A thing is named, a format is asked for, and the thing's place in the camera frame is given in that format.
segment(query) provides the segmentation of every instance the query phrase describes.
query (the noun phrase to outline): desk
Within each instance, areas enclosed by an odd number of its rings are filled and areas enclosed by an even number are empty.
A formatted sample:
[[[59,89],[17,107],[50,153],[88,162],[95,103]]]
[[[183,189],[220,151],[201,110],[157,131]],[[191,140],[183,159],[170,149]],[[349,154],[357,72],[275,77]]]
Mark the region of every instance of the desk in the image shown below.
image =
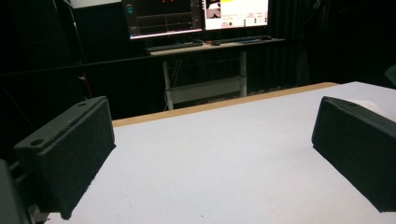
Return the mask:
[[[396,223],[396,213],[377,212],[311,143],[323,96],[371,101],[396,119],[396,91],[326,85],[115,120],[117,147],[71,219],[51,214],[48,223]]]
[[[200,47],[192,47],[186,49],[169,49],[157,52],[151,52],[152,56],[170,56],[184,55],[186,53],[192,55],[195,53],[218,52],[222,50],[236,50],[239,52],[240,74],[239,77],[229,77],[209,82],[196,83],[181,87],[171,87],[168,74],[168,61],[163,61],[163,76],[165,79],[166,102],[169,110],[174,109],[174,104],[188,102],[192,100],[202,99],[210,96],[226,94],[230,92],[240,91],[240,96],[247,96],[247,53],[246,50],[260,45],[270,45],[275,42],[283,41],[283,39],[271,40],[253,40],[241,43],[226,43],[219,46],[211,46],[203,44]]]

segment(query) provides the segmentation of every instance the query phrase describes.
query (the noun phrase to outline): white object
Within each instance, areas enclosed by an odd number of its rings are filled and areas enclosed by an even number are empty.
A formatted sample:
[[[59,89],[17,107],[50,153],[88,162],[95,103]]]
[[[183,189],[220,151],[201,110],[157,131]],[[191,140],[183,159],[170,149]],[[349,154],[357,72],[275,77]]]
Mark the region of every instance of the white object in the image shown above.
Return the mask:
[[[116,145],[69,221],[58,223],[396,223],[312,147],[323,96],[375,102],[358,82],[115,128]]]

